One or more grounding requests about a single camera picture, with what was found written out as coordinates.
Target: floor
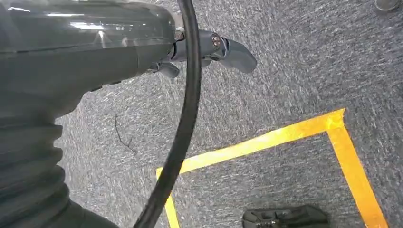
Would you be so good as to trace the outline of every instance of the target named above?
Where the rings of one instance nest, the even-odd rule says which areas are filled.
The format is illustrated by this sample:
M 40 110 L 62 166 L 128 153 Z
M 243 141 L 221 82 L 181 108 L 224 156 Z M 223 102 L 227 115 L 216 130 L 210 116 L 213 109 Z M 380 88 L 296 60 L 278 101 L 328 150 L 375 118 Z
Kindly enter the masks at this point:
M 153 3 L 178 10 L 173 0 Z M 381 14 L 373 3 L 194 0 L 200 27 L 244 43 L 259 65 L 250 75 L 218 63 L 203 70 L 188 157 L 345 108 L 384 219 L 400 227 L 403 10 Z M 134 224 L 172 144 L 184 83 L 183 74 L 143 75 L 86 94 L 58 120 L 73 200 L 120 227 Z M 183 173 L 173 201 L 181 228 L 241 227 L 246 208 L 302 204 L 328 212 L 332 227 L 365 227 L 326 133 Z M 164 212 L 156 227 L 169 226 Z

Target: tape square outline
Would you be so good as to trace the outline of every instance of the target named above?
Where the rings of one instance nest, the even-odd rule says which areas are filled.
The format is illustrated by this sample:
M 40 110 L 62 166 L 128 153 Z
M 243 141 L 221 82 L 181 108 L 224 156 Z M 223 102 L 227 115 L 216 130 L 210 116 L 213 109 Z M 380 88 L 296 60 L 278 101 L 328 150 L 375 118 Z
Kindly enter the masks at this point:
M 355 151 L 353 142 L 345 128 L 343 120 L 344 112 L 345 108 L 339 109 L 270 131 L 233 146 L 187 158 L 183 162 L 180 173 L 196 170 L 229 159 L 259 152 L 283 143 L 289 143 L 326 132 L 366 227 L 388 228 L 381 208 L 379 207 L 360 159 Z M 157 179 L 161 171 L 162 168 L 156 170 Z M 165 204 L 165 212 L 170 228 L 180 228 L 171 195 Z

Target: black object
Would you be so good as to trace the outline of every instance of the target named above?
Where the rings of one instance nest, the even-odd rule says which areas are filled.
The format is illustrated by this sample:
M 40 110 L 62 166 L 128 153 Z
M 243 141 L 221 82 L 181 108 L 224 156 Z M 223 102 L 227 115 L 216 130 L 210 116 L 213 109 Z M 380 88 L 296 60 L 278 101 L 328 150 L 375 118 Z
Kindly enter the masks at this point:
M 192 0 L 178 1 L 185 26 L 187 69 L 181 119 L 160 178 L 134 228 L 153 228 L 164 208 L 185 160 L 199 107 L 202 78 L 199 26 Z
M 327 214 L 305 205 L 280 209 L 250 209 L 242 217 L 243 228 L 330 228 Z

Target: black hose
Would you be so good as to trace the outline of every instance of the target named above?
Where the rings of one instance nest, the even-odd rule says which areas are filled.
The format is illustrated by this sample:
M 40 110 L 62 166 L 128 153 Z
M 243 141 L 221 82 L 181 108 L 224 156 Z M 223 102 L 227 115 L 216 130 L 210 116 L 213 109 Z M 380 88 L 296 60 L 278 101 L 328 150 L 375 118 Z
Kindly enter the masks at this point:
M 186 91 L 182 115 L 163 171 L 134 228 L 155 226 L 179 175 L 196 123 L 202 74 L 199 28 L 192 0 L 179 0 L 178 3 L 185 28 L 187 53 Z

